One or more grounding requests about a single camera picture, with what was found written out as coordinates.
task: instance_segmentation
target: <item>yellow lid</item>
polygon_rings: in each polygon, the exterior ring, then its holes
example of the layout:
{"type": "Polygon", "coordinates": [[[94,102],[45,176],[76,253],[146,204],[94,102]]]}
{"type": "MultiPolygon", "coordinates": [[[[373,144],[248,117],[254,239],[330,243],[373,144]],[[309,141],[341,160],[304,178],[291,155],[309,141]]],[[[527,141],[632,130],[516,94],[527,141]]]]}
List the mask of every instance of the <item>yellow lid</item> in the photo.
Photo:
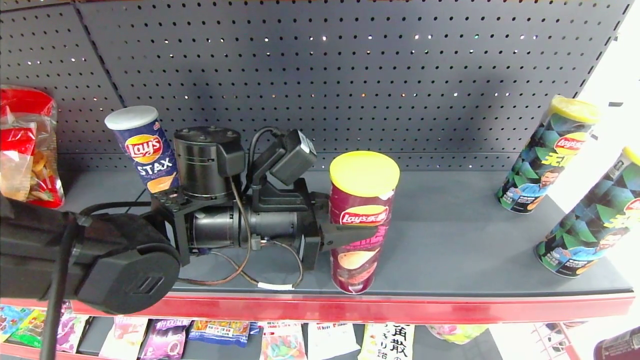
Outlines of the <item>yellow lid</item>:
{"type": "Polygon", "coordinates": [[[625,146],[622,148],[622,153],[627,155],[629,160],[633,161],[636,165],[640,165],[640,147],[625,146]]]}
{"type": "Polygon", "coordinates": [[[587,124],[596,124],[600,121],[600,110],[598,106],[590,102],[560,95],[554,96],[553,100],[551,100],[549,112],[558,113],[566,118],[586,122],[587,124]]]}
{"type": "Polygon", "coordinates": [[[377,197],[396,188],[400,168],[392,158],[379,152],[351,151],[333,159],[329,175],[331,182],[343,192],[377,197]]]}

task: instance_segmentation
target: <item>man printed on can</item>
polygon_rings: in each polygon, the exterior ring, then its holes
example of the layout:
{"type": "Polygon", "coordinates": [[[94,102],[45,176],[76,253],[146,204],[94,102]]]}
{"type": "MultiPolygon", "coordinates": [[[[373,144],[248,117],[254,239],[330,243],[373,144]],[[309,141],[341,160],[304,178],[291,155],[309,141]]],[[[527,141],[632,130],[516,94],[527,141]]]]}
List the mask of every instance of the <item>man printed on can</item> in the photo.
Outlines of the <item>man printed on can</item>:
{"type": "Polygon", "coordinates": [[[570,249],[562,249],[558,247],[553,251],[553,256],[564,263],[570,259],[576,261],[597,260],[603,257],[606,250],[614,247],[618,243],[618,240],[622,239],[622,237],[628,232],[629,228],[623,227],[610,232],[598,242],[585,243],[586,246],[577,246],[570,249]]]}
{"type": "Polygon", "coordinates": [[[533,198],[534,200],[527,206],[527,210],[532,210],[542,201],[547,194],[549,186],[554,184],[562,170],[563,168],[548,170],[540,178],[539,184],[522,184],[518,188],[509,189],[509,193],[514,194],[515,200],[520,203],[529,202],[533,198]]]}

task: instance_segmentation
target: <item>lower shelf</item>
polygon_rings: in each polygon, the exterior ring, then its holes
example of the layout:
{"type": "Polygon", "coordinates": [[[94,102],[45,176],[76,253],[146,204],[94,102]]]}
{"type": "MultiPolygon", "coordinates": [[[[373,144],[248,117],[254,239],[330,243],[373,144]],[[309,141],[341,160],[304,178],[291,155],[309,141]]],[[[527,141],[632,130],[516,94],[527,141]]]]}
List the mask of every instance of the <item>lower shelf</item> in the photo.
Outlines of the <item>lower shelf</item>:
{"type": "MultiPolygon", "coordinates": [[[[93,319],[91,326],[85,332],[82,342],[78,347],[78,354],[58,353],[58,360],[66,359],[96,359],[100,348],[113,324],[112,318],[97,317],[93,319]]],[[[364,335],[364,325],[354,325],[358,344],[362,344],[364,335]]],[[[307,326],[303,325],[305,335],[305,348],[307,346],[307,326]]],[[[211,345],[201,341],[187,340],[183,360],[257,360],[260,357],[260,337],[261,335],[249,336],[246,348],[237,346],[211,345]]],[[[20,345],[2,344],[0,347],[2,354],[38,359],[38,349],[23,347],[20,345]]],[[[356,360],[358,352],[352,352],[334,360],[356,360]]],[[[413,340],[413,358],[438,359],[438,360],[501,360],[500,352],[496,347],[489,330],[482,333],[476,339],[464,345],[455,345],[434,337],[425,326],[416,326],[415,338],[413,340]]]]}

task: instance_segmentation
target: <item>lay's stax can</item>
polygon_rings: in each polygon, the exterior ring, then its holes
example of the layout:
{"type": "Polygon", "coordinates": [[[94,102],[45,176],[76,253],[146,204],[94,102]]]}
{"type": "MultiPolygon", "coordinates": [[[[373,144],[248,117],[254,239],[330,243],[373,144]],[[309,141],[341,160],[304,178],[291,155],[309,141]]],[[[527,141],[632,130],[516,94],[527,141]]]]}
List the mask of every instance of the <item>lay's stax can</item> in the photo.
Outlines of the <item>lay's stax can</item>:
{"type": "Polygon", "coordinates": [[[372,151],[347,152],[329,166],[332,189],[329,214],[334,224],[378,225],[369,239],[331,250],[331,271],[335,285],[350,294],[367,291],[389,222],[400,178],[397,163],[384,154],[372,151]]]}
{"type": "Polygon", "coordinates": [[[104,119],[151,193],[180,185],[173,149],[157,118],[154,107],[131,106],[104,119]]]}
{"type": "Polygon", "coordinates": [[[638,224],[640,152],[626,147],[585,198],[537,244],[536,256],[556,274],[577,277],[638,224]]]}
{"type": "Polygon", "coordinates": [[[498,190],[500,204],[515,213],[532,212],[599,120],[596,106],[555,96],[498,190]]]}

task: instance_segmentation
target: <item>white snack bag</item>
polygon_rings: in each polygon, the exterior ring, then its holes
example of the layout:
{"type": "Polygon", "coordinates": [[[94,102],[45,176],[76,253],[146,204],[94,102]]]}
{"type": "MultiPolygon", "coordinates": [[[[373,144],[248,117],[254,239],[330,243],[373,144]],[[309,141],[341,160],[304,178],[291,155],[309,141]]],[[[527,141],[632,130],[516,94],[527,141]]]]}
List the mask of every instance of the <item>white snack bag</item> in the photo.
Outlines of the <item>white snack bag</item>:
{"type": "Polygon", "coordinates": [[[412,360],[414,325],[367,324],[358,360],[412,360]]]}
{"type": "Polygon", "coordinates": [[[327,360],[360,349],[351,323],[309,323],[308,360],[327,360]]]}

